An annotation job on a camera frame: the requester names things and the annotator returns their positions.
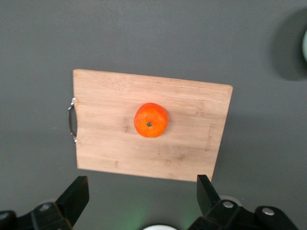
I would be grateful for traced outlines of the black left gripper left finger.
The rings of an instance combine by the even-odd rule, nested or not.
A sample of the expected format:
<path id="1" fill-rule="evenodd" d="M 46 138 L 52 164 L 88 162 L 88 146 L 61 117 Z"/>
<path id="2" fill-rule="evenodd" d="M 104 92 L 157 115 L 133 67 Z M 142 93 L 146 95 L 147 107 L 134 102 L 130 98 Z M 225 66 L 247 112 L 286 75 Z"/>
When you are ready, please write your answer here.
<path id="1" fill-rule="evenodd" d="M 78 176 L 56 201 L 42 203 L 23 216 L 0 211 L 0 230 L 73 230 L 88 201 L 88 177 Z"/>

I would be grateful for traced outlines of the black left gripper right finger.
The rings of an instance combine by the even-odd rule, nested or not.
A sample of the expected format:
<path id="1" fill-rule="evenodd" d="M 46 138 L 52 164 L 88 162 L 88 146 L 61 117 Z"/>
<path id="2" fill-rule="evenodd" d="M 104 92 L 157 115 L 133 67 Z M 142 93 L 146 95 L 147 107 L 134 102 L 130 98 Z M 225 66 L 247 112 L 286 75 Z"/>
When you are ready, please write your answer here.
<path id="1" fill-rule="evenodd" d="M 250 212 L 221 199 L 207 175 L 197 176 L 197 201 L 202 216 L 188 230 L 299 230 L 279 208 L 259 206 Z"/>

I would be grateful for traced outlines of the orange mandarin fruit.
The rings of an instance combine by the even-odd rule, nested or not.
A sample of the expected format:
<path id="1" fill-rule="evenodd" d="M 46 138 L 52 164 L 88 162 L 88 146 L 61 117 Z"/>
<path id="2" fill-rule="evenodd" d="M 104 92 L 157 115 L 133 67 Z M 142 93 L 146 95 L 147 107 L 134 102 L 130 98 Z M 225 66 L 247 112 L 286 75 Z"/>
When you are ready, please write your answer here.
<path id="1" fill-rule="evenodd" d="M 168 113 L 156 103 L 145 103 L 139 107 L 134 117 L 137 133 L 146 138 L 161 136 L 168 126 Z"/>

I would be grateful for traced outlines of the wooden cutting board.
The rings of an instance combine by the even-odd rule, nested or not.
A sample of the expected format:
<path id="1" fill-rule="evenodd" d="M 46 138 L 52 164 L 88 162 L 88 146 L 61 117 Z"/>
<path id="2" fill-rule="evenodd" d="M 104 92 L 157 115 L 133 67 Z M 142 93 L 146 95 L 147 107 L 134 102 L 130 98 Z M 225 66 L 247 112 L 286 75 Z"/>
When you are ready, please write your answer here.
<path id="1" fill-rule="evenodd" d="M 226 84 L 76 69 L 73 100 L 80 169 L 195 182 L 212 178 L 233 88 Z M 156 103 L 169 117 L 156 138 L 134 116 Z"/>

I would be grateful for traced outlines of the light green bowl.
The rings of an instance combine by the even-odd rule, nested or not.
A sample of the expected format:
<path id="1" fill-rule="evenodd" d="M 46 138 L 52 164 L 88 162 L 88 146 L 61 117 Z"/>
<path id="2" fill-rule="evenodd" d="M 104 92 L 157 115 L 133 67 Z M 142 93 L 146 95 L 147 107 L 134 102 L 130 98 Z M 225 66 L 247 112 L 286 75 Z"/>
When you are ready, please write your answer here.
<path id="1" fill-rule="evenodd" d="M 304 33 L 303 40 L 302 40 L 302 53 L 305 62 L 307 63 L 307 30 Z"/>

